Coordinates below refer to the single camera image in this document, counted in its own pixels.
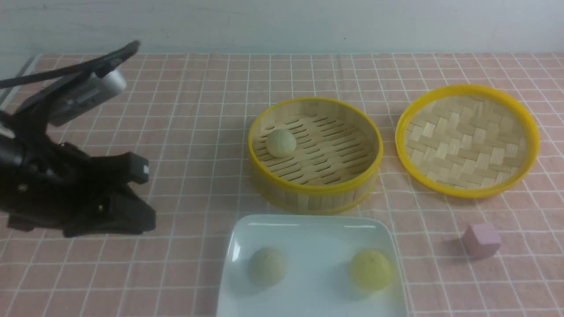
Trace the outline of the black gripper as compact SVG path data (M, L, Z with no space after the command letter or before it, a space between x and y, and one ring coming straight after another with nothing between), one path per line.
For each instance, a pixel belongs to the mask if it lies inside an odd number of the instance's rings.
M47 123L1 112L1 210L8 227L58 229L65 238L141 235L156 228L156 211L128 186L149 181L149 161L133 152L90 156L55 143Z

